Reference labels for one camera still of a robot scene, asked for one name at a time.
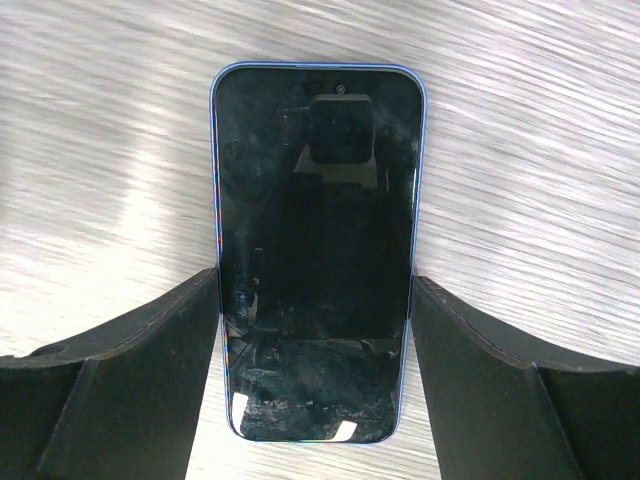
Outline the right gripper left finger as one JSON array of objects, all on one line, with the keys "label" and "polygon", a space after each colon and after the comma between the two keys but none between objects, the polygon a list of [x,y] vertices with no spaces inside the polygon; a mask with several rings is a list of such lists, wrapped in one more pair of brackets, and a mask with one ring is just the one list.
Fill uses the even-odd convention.
[{"label": "right gripper left finger", "polygon": [[5,479],[182,479],[218,326],[206,269],[157,299],[1,360]]}]

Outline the blue phone black screen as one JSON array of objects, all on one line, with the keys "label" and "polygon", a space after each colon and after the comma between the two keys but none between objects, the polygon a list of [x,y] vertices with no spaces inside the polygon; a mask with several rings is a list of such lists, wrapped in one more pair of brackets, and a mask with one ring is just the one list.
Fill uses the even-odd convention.
[{"label": "blue phone black screen", "polygon": [[380,442],[399,421],[427,92],[400,65],[246,61],[210,92],[230,428]]}]

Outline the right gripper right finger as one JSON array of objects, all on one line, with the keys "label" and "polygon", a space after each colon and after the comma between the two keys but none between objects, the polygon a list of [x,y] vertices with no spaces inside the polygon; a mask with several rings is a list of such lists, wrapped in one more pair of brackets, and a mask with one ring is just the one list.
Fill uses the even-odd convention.
[{"label": "right gripper right finger", "polygon": [[445,479],[635,479],[639,370],[544,341],[413,281],[411,323]]}]

